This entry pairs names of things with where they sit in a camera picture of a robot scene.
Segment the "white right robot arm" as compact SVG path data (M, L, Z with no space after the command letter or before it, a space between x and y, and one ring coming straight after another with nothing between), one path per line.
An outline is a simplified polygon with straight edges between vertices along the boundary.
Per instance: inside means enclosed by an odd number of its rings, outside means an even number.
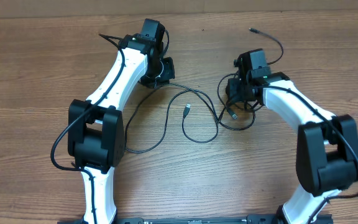
M263 49L240 54L226 87L226 106L252 102L276 112L297 133L299 186L274 215L248 215L248 223L332 223L320 211L358 182L358 132L348 114L336 116L309 100L282 72L273 73ZM351 198L358 197L358 192Z

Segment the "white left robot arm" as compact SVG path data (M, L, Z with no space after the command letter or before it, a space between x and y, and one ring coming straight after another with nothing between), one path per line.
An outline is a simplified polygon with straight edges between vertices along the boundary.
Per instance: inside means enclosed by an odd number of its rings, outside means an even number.
M165 57L166 32L127 35L115 45L117 56L100 86L84 101L73 100L68 111L68 153L82 174L86 210L82 223L113 223L114 169L125 151L122 111L137 83L155 88L174 77Z

